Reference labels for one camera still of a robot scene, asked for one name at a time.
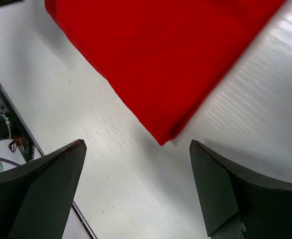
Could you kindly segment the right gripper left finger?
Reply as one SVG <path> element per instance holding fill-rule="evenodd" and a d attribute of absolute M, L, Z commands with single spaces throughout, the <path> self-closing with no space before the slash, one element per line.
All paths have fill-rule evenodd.
<path fill-rule="evenodd" d="M 0 173 L 0 239 L 60 239 L 87 147 L 82 139 Z"/>

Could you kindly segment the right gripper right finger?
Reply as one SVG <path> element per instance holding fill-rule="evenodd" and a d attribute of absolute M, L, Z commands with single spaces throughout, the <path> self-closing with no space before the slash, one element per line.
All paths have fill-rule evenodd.
<path fill-rule="evenodd" d="M 190 158 L 212 239 L 292 239 L 292 183 L 233 162 L 199 141 Z"/>

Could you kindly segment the red t shirt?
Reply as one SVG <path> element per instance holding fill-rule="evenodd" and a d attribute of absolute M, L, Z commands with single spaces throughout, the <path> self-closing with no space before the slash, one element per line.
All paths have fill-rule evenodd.
<path fill-rule="evenodd" d="M 283 5 L 281 0 L 47 0 L 70 42 L 163 145 Z"/>

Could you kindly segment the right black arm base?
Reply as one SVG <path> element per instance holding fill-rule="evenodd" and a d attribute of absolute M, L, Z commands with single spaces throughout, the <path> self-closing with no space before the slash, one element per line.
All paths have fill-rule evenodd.
<path fill-rule="evenodd" d="M 34 140 L 0 86 L 0 141 L 4 140 L 9 140 L 10 152 L 19 151 L 25 162 L 34 160 Z"/>

